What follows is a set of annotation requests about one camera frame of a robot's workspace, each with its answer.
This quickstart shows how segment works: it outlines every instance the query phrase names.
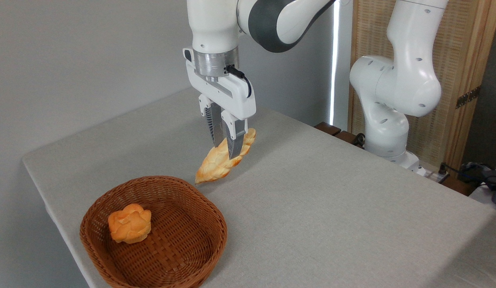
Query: cable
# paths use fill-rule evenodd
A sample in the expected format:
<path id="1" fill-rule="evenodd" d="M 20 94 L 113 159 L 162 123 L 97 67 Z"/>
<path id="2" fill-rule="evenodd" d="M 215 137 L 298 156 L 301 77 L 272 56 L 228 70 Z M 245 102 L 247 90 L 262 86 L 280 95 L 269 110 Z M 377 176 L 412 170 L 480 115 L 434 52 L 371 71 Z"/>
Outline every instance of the cable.
<path id="1" fill-rule="evenodd" d="M 225 67 L 225 70 L 226 73 L 232 73 L 237 78 L 244 79 L 246 81 L 246 84 L 248 84 L 248 97 L 246 98 L 249 98 L 251 96 L 251 84 L 248 78 L 246 78 L 246 76 L 244 75 L 244 73 L 242 71 L 237 70 L 233 65 L 228 65 L 227 67 Z"/>
<path id="2" fill-rule="evenodd" d="M 246 78 L 246 76 L 244 76 L 244 80 L 246 80 L 246 84 L 248 84 L 248 97 L 246 98 L 249 98 L 251 96 L 251 84 L 249 83 L 249 80 L 248 78 Z"/>
<path id="3" fill-rule="evenodd" d="M 495 185 L 495 186 L 496 186 L 496 183 L 495 183 L 495 182 L 488 181 L 488 178 L 489 178 L 489 177 L 486 177 L 486 178 L 484 178 L 484 179 L 481 179 L 481 178 L 478 178 L 478 177 L 473 177 L 473 176 L 471 176 L 471 175 L 467 175 L 467 174 L 465 174 L 465 173 L 463 173 L 463 172 L 461 172 L 461 171 L 459 171 L 459 170 L 457 170 L 457 169 L 455 169 L 455 168 L 452 168 L 451 166 L 447 165 L 447 163 L 445 163 L 445 162 L 442 162 L 442 163 L 441 163 L 441 165 L 443 165 L 443 166 L 445 166 L 445 167 L 449 168 L 450 170 L 452 170 L 452 171 L 454 171 L 454 172 L 458 173 L 459 175 L 461 175 L 461 176 L 463 176 L 463 177 L 466 177 L 466 178 L 468 178 L 468 179 L 473 179 L 473 180 L 476 180 L 476 181 L 478 181 L 478 182 L 485 182 L 485 183 L 487 183 L 487 184 L 492 184 L 492 185 Z"/>

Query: gray tablecloth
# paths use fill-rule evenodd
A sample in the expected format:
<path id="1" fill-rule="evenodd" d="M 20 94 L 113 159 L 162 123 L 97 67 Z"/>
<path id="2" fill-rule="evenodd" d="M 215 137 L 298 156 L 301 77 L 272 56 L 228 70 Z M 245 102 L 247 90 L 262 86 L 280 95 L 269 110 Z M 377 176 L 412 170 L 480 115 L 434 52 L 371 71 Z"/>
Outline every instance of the gray tablecloth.
<path id="1" fill-rule="evenodd" d="M 24 163 L 90 287 L 79 240 L 107 190 L 145 175 L 193 183 L 212 142 L 187 89 L 27 154 Z M 496 287 L 496 211 L 259 107 L 250 153 L 198 189 L 228 243 L 204 287 Z"/>

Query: brown woven basket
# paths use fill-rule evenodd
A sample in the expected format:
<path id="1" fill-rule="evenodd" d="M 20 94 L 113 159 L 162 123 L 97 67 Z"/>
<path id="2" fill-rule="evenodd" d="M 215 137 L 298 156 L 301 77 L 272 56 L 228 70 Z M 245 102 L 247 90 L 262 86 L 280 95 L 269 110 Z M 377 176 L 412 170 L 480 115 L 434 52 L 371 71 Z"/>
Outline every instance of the brown woven basket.
<path id="1" fill-rule="evenodd" d="M 141 242 L 116 243 L 108 217 L 128 204 L 151 211 L 151 232 Z M 115 288 L 198 287 L 226 244 L 226 222 L 195 187 L 169 176 L 121 184 L 89 208 L 80 239 L 104 280 Z"/>

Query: bread roll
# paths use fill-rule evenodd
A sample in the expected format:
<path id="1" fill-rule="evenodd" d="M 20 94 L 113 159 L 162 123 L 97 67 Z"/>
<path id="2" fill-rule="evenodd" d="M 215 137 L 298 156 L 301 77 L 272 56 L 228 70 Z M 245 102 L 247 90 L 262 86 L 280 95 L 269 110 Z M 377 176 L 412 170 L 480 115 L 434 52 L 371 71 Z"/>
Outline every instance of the bread roll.
<path id="1" fill-rule="evenodd" d="M 230 170 L 237 166 L 244 155 L 249 152 L 251 145 L 255 142 L 256 134 L 255 129 L 248 129 L 248 133 L 244 135 L 241 153 L 233 159 L 229 159 L 226 138 L 219 146 L 213 147 L 196 173 L 195 184 L 216 181 L 228 175 Z"/>
<path id="2" fill-rule="evenodd" d="M 143 210 L 139 204 L 129 204 L 111 213 L 108 217 L 111 238 L 127 244 L 143 241 L 151 230 L 150 218 L 150 210 Z"/>

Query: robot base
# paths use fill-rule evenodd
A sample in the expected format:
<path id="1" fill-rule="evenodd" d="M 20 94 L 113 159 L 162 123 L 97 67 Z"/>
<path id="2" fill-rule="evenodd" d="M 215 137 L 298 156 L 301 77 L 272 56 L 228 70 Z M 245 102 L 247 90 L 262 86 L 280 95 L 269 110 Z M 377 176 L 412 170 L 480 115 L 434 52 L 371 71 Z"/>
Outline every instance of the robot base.
<path id="1" fill-rule="evenodd" d="M 424 168 L 422 168 L 422 166 L 420 166 L 418 157 L 416 157 L 416 155 L 414 155 L 410 151 L 406 151 L 399 156 L 381 158 L 386 159 L 422 176 L 425 176 L 425 173 L 427 172 Z"/>

